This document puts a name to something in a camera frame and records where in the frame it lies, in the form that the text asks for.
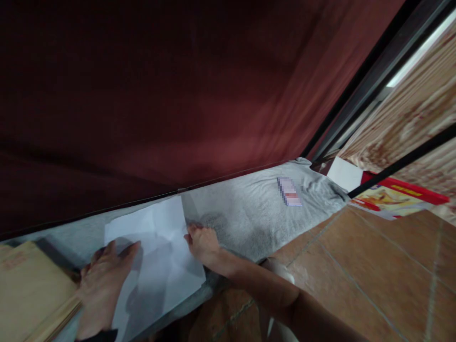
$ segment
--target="curtain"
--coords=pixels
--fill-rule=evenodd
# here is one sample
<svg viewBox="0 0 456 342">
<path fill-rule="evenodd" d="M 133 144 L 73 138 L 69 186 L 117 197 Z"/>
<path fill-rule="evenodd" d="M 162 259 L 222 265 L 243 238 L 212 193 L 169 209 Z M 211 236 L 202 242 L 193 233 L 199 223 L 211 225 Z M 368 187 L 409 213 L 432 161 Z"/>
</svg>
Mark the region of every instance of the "curtain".
<svg viewBox="0 0 456 342">
<path fill-rule="evenodd" d="M 456 121 L 456 23 L 437 40 L 339 152 L 380 172 Z M 456 225 L 456 139 L 394 174 L 451 198 L 434 213 Z"/>
<path fill-rule="evenodd" d="M 2 4 L 0 239 L 298 157 L 402 3 Z"/>
</svg>

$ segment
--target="sleeve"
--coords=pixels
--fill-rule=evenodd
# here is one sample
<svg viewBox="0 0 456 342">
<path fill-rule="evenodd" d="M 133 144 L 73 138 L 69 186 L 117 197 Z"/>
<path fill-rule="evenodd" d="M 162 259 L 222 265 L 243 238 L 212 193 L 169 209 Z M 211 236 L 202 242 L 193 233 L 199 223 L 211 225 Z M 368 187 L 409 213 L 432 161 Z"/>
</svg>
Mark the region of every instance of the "sleeve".
<svg viewBox="0 0 456 342">
<path fill-rule="evenodd" d="M 75 342 L 114 342 L 117 337 L 117 329 L 109 331 L 100 331 L 97 335 L 85 340 L 76 340 Z"/>
</svg>

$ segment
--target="dark red curtain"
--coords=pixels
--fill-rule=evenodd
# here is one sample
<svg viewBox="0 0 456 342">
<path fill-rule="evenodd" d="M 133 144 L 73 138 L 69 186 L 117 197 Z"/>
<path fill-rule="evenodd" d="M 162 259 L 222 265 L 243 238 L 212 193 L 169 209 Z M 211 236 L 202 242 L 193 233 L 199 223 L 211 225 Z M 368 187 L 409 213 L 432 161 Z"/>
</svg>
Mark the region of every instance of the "dark red curtain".
<svg viewBox="0 0 456 342">
<path fill-rule="evenodd" d="M 0 239 L 296 158 L 403 0 L 1 5 Z"/>
</svg>

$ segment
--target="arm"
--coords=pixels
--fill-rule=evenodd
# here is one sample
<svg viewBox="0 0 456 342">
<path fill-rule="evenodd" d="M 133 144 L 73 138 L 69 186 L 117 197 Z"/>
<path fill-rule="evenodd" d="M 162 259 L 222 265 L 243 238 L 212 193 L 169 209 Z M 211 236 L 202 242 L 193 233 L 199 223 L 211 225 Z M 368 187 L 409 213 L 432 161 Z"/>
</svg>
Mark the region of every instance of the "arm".
<svg viewBox="0 0 456 342">
<path fill-rule="evenodd" d="M 191 253 L 212 271 L 246 290 L 300 341 L 365 341 L 326 311 L 310 294 L 268 270 L 222 249 L 211 228 L 191 225 Z"/>
</svg>

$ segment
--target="sheet of paper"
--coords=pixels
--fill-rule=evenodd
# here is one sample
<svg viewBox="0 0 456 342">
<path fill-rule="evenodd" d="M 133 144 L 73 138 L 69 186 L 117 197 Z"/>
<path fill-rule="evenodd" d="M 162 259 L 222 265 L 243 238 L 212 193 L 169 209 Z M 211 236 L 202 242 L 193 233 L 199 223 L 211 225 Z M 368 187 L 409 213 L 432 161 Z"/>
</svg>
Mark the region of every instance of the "sheet of paper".
<svg viewBox="0 0 456 342">
<path fill-rule="evenodd" d="M 116 218 L 104 231 L 105 245 L 115 239 L 118 253 L 141 241 L 115 310 L 117 342 L 130 341 L 206 281 L 183 238 L 187 229 L 180 196 Z"/>
</svg>

